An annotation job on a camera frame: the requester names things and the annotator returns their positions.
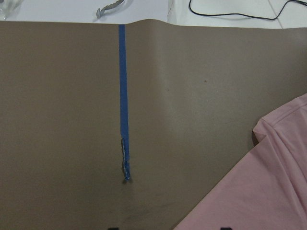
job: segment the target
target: pink fabric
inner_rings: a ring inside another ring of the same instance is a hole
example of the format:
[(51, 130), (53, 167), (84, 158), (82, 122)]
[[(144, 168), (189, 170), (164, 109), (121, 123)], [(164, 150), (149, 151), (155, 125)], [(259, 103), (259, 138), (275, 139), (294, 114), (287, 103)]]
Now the pink fabric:
[(175, 230), (307, 230), (307, 94), (263, 117), (253, 148)]

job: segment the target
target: clear plastic bag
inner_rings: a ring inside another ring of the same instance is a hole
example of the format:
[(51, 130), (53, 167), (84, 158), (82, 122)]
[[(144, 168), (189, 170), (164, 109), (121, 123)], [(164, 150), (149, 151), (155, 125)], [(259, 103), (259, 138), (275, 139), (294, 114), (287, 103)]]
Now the clear plastic bag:
[(0, 21), (4, 21), (23, 0), (0, 0)]

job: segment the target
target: gray curved object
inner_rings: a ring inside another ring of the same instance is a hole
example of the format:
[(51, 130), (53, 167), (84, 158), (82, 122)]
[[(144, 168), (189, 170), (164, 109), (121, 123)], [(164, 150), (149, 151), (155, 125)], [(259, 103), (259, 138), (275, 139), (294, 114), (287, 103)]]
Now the gray curved object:
[(118, 1), (116, 1), (116, 2), (114, 2), (114, 3), (112, 3), (112, 4), (110, 4), (110, 5), (105, 6), (105, 7), (102, 8), (102, 9), (99, 8), (99, 9), (97, 10), (97, 13), (96, 13), (97, 18), (98, 18), (98, 19), (101, 18), (101, 17), (105, 14), (105, 11), (110, 10), (110, 9), (114, 9), (115, 7), (117, 7), (117, 6), (119, 6), (120, 4), (122, 4), (124, 1), (125, 1), (125, 0), (118, 0)]

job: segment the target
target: blue tape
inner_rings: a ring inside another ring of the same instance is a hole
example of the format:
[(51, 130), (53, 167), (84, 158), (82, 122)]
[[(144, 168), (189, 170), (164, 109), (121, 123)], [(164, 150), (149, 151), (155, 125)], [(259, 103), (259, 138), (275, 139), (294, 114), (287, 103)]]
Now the blue tape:
[(120, 83), (120, 134), (123, 152), (123, 171), (125, 180), (130, 180), (128, 90), (125, 25), (118, 26), (119, 36), (119, 83)]

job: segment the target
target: black cable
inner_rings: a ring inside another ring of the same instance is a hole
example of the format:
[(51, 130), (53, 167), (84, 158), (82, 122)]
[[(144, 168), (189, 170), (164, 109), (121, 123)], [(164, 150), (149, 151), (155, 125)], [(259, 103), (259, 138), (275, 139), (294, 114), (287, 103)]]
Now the black cable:
[(197, 13), (195, 12), (192, 7), (191, 7), (191, 3), (192, 3), (192, 0), (190, 0), (189, 2), (189, 10), (193, 13), (193, 14), (196, 14), (196, 15), (200, 15), (200, 16), (227, 16), (227, 15), (240, 15), (240, 16), (244, 16), (244, 17), (248, 17), (248, 18), (256, 18), (256, 19), (265, 19), (265, 20), (276, 20), (279, 15), (281, 15), (281, 13), (283, 12), (285, 6), (289, 3), (289, 2), (296, 2), (296, 3), (299, 3), (299, 4), (302, 4), (304, 6), (307, 6), (307, 2), (304, 2), (304, 1), (299, 1), (299, 0), (288, 0), (282, 7), (282, 9), (280, 10), (279, 14), (275, 17), (275, 18), (265, 18), (265, 17), (258, 17), (258, 16), (251, 16), (251, 15), (247, 15), (247, 14), (243, 14), (243, 13), (221, 13), (221, 14), (204, 14), (204, 13)]

